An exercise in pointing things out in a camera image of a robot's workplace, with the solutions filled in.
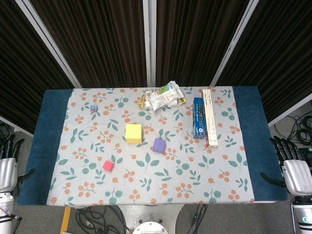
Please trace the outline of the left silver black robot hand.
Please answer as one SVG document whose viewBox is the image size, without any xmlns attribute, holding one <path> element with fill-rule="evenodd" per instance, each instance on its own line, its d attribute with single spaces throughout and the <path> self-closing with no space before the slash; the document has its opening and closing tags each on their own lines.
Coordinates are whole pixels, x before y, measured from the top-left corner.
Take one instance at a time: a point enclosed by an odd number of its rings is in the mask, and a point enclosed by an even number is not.
<svg viewBox="0 0 312 234">
<path fill-rule="evenodd" d="M 11 134 L 0 145 L 0 192 L 10 192 L 14 197 L 20 194 L 22 183 L 29 179 L 35 172 L 33 168 L 28 173 L 18 176 L 20 147 L 25 139 L 22 138 L 13 145 L 15 137 L 15 134 Z"/>
</svg>

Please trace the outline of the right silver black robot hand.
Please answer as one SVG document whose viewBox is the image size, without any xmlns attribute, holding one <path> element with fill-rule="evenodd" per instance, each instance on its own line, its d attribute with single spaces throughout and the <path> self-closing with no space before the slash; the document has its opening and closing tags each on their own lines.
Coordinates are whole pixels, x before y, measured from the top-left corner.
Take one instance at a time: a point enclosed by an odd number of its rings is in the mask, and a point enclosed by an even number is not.
<svg viewBox="0 0 312 234">
<path fill-rule="evenodd" d="M 289 140 L 277 136 L 270 138 L 279 161 L 283 180 L 269 178 L 261 172 L 261 177 L 270 184 L 287 188 L 294 196 L 312 194 L 312 174 L 308 163 L 301 157 L 299 148 Z"/>
</svg>

